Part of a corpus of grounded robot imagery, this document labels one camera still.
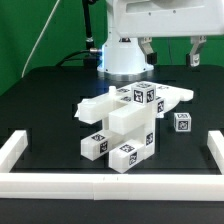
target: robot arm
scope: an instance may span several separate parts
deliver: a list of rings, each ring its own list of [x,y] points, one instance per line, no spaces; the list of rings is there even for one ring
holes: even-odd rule
[[[173,37],[224,33],[223,0],[114,0],[121,37]]]
[[[224,34],[224,0],[106,1],[108,39],[98,68],[102,77],[134,81],[152,74],[152,37],[191,37],[187,64],[195,67],[206,36]]]

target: white robot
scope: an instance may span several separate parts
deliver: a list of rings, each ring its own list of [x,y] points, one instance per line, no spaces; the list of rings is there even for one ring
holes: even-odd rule
[[[189,36],[189,65],[200,63],[207,35],[224,33],[223,0],[106,0],[108,39],[99,76],[136,81],[153,72],[153,37]]]
[[[197,66],[205,35],[224,33],[224,0],[107,0],[107,9],[108,40],[98,71],[112,80],[135,81],[152,73],[152,37],[191,36],[189,64]],[[82,140],[81,154],[95,160],[110,152],[109,166],[126,172],[154,154],[156,118],[192,98],[191,90],[151,82],[111,87],[78,105],[81,121],[103,122],[100,132]]]

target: cable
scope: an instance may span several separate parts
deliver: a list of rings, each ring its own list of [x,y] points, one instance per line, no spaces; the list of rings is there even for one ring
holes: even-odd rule
[[[66,59],[65,61],[83,61],[84,58],[69,58]]]
[[[86,27],[86,49],[94,47],[94,40],[92,36],[91,19],[89,13],[89,5],[95,4],[96,1],[82,0],[82,7],[84,13],[85,27]]]
[[[74,57],[74,56],[79,55],[79,54],[86,54],[86,53],[90,53],[90,50],[76,51],[76,52],[74,52],[72,54],[69,54],[68,56],[63,58],[61,61],[59,61],[56,64],[56,66],[61,66],[65,61],[68,61],[68,59],[71,59],[71,57]]]
[[[170,57],[170,64],[173,65],[173,58],[172,58],[172,54],[171,54],[170,38],[167,38],[167,44],[168,44],[168,51],[169,51],[169,57]]]
[[[66,61],[70,61],[73,60],[72,57],[79,55],[79,54],[91,54],[91,55],[95,55],[96,59],[100,58],[101,54],[102,54],[102,50],[101,49],[97,49],[97,48],[90,48],[89,50],[82,50],[82,51],[76,51],[74,53],[69,54],[68,56],[66,56],[65,58],[63,58],[61,61],[59,61],[56,66],[61,66],[64,62]]]
[[[61,2],[61,0],[57,0],[57,2],[55,3],[55,6],[54,6],[53,10],[51,11],[50,16],[48,17],[46,24],[45,24],[43,30],[41,31],[40,36],[38,37],[38,39],[37,39],[37,41],[36,41],[36,43],[35,43],[35,45],[34,45],[32,51],[31,51],[31,53],[30,53],[30,55],[29,55],[29,57],[28,57],[28,59],[27,59],[27,61],[26,61],[26,64],[25,64],[25,66],[24,66],[24,68],[23,68],[23,72],[22,72],[22,78],[24,77],[25,72],[26,72],[26,69],[27,69],[27,67],[28,67],[28,65],[29,65],[29,63],[30,63],[30,60],[31,60],[31,58],[33,57],[33,54],[34,54],[34,52],[35,52],[37,46],[39,45],[39,43],[40,43],[42,37],[44,36],[44,33],[45,33],[46,29],[48,28],[48,25],[50,24],[50,22],[51,22],[51,20],[52,20],[54,14],[55,14],[57,8],[58,8],[58,5],[60,4],[60,2]]]

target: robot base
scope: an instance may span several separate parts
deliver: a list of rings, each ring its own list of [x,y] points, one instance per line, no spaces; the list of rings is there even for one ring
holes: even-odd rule
[[[103,71],[98,67],[98,76],[100,78],[110,79],[113,81],[138,81],[146,77],[152,76],[154,73],[154,67],[148,66],[147,70],[136,74],[113,74]]]

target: metal bracket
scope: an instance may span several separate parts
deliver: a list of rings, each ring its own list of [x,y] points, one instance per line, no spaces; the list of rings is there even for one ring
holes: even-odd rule
[[[151,42],[151,37],[138,38],[138,44],[145,55],[146,62],[154,65],[157,63],[157,53],[153,51],[150,45]]]
[[[206,41],[206,36],[191,37],[191,44],[193,44],[193,48],[190,54],[187,55],[187,65],[189,67],[196,67],[200,64],[200,53]]]

